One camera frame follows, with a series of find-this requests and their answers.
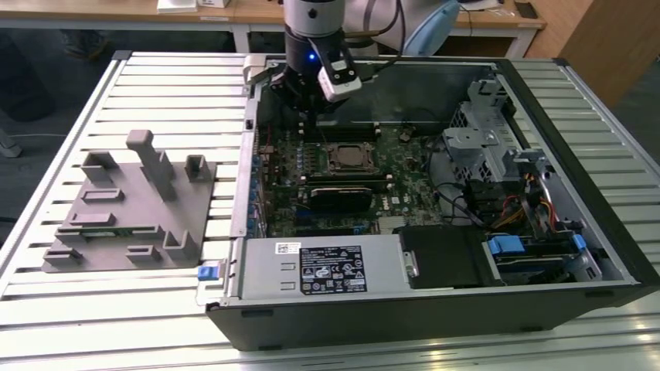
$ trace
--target blue drive bracket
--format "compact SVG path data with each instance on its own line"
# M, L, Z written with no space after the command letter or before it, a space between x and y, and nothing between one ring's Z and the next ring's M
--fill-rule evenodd
M519 236L495 236L488 240L488 248L492 255L525 252L525 247Z

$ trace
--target white table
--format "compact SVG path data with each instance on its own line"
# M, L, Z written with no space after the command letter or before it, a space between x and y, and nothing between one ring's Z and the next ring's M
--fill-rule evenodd
M220 162L203 259L227 256L239 150L219 139L239 135L244 124L243 62L243 55L219 53L133 53L112 61L0 250L0 370L660 367L660 294L593 311L548 332L239 352L196 304L195 269L43 273L43 254L84 179L76 166L91 149L111 150L117 161L135 160L119 149L131 129L153 131L153 146L172 161L204 154ZM515 66L660 267L657 165L569 68L543 60ZM212 99L191 105L191 96ZM533 146L529 126L517 121Z

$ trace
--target floor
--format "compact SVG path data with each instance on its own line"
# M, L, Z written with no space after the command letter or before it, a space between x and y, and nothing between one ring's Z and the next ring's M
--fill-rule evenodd
M89 98L115 49L169 52L232 52L232 38L224 32L105 32L111 48L93 63L68 57L61 50L60 33L52 30L7 30L51 92L57 110L47 118L16 123L0 111L0 128L9 135L67 134ZM281 48L253 35L256 52ZM660 63L655 63L613 113L633 136L660 161ZM61 145L63 137L19 137L23 156L0 158L0 217L17 218ZM0 242L12 225L0 222Z

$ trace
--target aluminum slats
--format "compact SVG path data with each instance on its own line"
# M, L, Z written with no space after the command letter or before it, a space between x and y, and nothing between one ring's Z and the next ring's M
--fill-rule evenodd
M243 57L235 54L133 53L127 66L191 70L196 66L235 68L241 63ZM584 106L587 100L557 66L549 61L525 61L516 62L516 68L545 104L643 251L660 267L656 174L640 161L636 147L612 130L612 123ZM116 76L112 85L104 102L108 99L121 102L113 99L119 97L217 97L221 100L224 96L227 99L244 96L240 93L241 76L235 75ZM227 216L233 205L228 189L237 172L239 149L231 146L209 148L213 140L201 137L216 138L216 143L232 145L229 137L243 128L243 112L213 111L207 116L192 111L188 115L181 114L185 117L160 119L168 116L165 114L155 119L144 111L159 111L159 107L105 108L108 111L143 112L140 117L135 112L123 115L97 113L84 127L77 148L57 175L57 187L35 210L35 222L13 258L15 269L8 272L9 285L0 301L0 370L427 369L459 364L465 369L528 370L575 369L576 362L597 365L600 370L619 370L629 364L644 370L660 366L660 352L652 349L660 342L657 294L625 307L593 311L548 332L241 353L231 348L221 332L203 315L203 307L195 304L195 269L43 273L39 269L43 252L84 179L75 167L84 158L80 146L117 148L116 138L131 128L153 130L155 142L165 146L161 148L167 148L172 161L180 161L187 153L203 153L209 161L220 162L216 194L224 196L212 200L203 259L219 259L228 254ZM100 121L100 117L119 121ZM527 123L520 122L520 125L535 142ZM191 148L201 145L203 149L177 145L177 140ZM131 151L112 149L111 152L117 161L137 159Z

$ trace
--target white label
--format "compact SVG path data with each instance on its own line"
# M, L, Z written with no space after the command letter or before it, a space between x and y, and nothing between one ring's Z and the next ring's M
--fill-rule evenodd
M276 242L276 254L297 254L300 242Z
M227 22L229 18L227 17L199 17L200 21L215 21L215 22Z

